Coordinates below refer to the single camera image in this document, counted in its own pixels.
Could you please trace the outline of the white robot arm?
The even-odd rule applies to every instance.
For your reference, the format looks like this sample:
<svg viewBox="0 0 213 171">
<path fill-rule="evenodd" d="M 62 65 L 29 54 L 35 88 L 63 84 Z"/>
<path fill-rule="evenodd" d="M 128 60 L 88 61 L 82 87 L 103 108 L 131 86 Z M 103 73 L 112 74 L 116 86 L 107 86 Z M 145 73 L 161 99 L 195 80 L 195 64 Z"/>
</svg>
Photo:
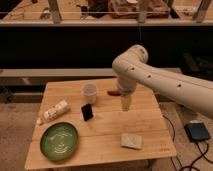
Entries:
<svg viewBox="0 0 213 171">
<path fill-rule="evenodd" d="M 213 81 L 152 67 L 147 61 L 147 50 L 138 44 L 113 60 L 112 69 L 122 95 L 131 95 L 139 83 L 213 119 Z"/>
</svg>

